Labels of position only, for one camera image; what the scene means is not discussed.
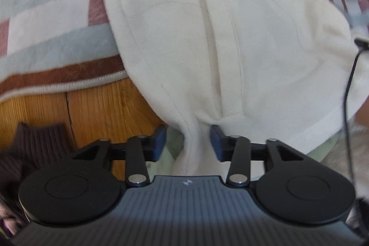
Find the white fleece garment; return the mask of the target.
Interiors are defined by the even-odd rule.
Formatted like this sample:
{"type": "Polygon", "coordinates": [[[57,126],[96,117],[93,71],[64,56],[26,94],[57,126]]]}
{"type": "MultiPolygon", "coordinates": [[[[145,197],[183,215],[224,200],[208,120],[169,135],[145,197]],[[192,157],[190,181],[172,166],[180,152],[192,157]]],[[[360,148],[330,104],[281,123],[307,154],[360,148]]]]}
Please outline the white fleece garment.
{"type": "Polygon", "coordinates": [[[104,0],[129,78],[184,135],[173,175],[227,174],[212,125],[305,154],[343,125],[358,51],[329,0],[104,0]]]}

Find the dark brown knit garment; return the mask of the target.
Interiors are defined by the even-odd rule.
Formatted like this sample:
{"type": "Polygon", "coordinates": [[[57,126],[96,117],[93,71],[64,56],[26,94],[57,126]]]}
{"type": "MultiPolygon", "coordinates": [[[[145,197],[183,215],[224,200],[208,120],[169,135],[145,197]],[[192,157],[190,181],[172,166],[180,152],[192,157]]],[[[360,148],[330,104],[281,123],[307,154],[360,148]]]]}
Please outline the dark brown knit garment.
{"type": "Polygon", "coordinates": [[[66,127],[18,124],[12,145],[1,151],[1,234],[11,238],[28,223],[18,199],[21,182],[72,152],[66,127]]]}

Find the striped plush blanket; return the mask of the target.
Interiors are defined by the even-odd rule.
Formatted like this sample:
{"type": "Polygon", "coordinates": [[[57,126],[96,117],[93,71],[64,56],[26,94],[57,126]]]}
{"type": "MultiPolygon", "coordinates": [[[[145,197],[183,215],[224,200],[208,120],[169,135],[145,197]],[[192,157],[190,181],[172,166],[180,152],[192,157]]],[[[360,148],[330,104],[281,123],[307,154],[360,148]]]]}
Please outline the striped plush blanket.
{"type": "Polygon", "coordinates": [[[103,0],[1,0],[1,100],[127,76],[103,0]]]}

